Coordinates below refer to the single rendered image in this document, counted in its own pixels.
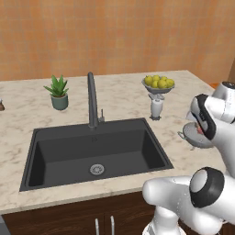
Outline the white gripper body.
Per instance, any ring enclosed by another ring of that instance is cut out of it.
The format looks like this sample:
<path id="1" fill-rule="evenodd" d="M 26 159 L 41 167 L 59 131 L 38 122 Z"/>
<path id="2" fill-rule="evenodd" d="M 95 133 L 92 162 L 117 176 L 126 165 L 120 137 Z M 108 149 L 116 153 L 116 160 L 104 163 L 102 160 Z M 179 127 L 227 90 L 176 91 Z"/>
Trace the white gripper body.
<path id="1" fill-rule="evenodd" d="M 188 111 L 187 114 L 186 114 L 186 119 L 187 120 L 190 120 L 190 121 L 193 121 L 193 122 L 197 122 L 196 118 L 193 116 L 192 112 L 191 111 Z"/>

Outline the dark grey sink faucet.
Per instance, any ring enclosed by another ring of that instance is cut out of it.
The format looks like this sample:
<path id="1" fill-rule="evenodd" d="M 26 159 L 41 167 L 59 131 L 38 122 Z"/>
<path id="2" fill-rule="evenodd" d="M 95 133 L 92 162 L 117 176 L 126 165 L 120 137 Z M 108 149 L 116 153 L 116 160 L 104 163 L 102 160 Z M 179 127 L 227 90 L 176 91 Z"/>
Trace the dark grey sink faucet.
<path id="1" fill-rule="evenodd" d="M 88 104 L 89 104 L 89 128 L 96 129 L 98 126 L 97 100 L 95 91 L 95 79 L 92 72 L 87 74 Z"/>

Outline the dark grey sink basin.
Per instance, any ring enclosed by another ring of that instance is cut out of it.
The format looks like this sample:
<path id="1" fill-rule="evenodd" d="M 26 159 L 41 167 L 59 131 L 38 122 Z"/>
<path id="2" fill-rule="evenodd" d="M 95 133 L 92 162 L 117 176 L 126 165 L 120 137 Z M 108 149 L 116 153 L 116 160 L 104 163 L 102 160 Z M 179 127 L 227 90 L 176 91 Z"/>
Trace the dark grey sink basin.
<path id="1" fill-rule="evenodd" d="M 101 175 L 90 167 L 100 163 Z M 173 167 L 145 118 L 34 129 L 20 189 L 29 191 Z"/>

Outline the round metal sink drain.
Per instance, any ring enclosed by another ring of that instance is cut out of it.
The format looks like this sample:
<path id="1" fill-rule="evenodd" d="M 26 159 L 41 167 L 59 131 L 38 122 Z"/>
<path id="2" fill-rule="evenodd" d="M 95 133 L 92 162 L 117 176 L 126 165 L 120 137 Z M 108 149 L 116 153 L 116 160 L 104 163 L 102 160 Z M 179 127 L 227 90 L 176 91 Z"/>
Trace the round metal sink drain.
<path id="1" fill-rule="evenodd" d="M 105 171 L 105 167 L 100 163 L 93 164 L 90 167 L 90 173 L 92 175 L 101 175 L 104 171 Z"/>

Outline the grey fruit bowl on stand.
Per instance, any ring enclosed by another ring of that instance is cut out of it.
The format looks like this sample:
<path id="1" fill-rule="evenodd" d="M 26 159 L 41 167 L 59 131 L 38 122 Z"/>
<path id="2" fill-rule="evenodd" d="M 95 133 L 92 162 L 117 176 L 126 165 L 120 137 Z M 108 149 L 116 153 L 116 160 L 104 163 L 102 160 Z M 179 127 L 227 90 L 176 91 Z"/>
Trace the grey fruit bowl on stand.
<path id="1" fill-rule="evenodd" d="M 144 81 L 141 81 L 144 87 L 149 92 L 149 98 L 151 99 L 151 119 L 152 120 L 159 120 L 161 118 L 162 108 L 163 108 L 163 101 L 164 101 L 164 94 L 169 93 L 174 86 L 170 88 L 152 88 L 145 84 Z"/>

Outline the dark wood cupboard door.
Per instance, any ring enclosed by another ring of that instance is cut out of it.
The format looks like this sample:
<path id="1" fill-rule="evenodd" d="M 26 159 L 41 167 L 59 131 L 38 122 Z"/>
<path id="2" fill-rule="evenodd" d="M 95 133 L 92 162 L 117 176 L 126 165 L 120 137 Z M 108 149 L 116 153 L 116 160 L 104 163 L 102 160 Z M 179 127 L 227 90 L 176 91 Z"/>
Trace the dark wood cupboard door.
<path id="1" fill-rule="evenodd" d="M 115 235 L 142 235 L 154 210 L 154 206 L 145 202 L 141 192 L 107 197 L 104 204 L 105 235 L 111 235 L 111 216 L 115 220 Z"/>
<path id="2" fill-rule="evenodd" d="M 96 218 L 104 235 L 104 214 L 88 201 L 3 215 L 11 235 L 95 235 Z"/>

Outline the green plant in grey pot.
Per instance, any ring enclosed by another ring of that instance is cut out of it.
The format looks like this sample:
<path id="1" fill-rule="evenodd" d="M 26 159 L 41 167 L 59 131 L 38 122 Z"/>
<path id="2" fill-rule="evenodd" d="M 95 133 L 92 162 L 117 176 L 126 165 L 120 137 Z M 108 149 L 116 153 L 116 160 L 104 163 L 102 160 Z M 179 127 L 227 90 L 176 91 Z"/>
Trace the green plant in grey pot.
<path id="1" fill-rule="evenodd" d="M 63 79 L 63 75 L 59 79 L 52 75 L 50 87 L 45 86 L 45 89 L 50 92 L 51 103 L 56 110 L 62 111 L 69 105 L 68 88 L 66 85 L 67 80 Z"/>

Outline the grey appliance front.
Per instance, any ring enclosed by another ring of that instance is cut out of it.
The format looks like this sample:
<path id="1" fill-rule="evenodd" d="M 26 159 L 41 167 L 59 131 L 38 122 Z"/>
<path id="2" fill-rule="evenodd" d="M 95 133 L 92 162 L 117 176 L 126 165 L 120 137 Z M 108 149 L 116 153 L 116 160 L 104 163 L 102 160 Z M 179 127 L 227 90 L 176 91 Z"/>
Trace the grey appliance front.
<path id="1" fill-rule="evenodd" d="M 1 215 L 0 215 L 0 235 L 11 235 Z"/>

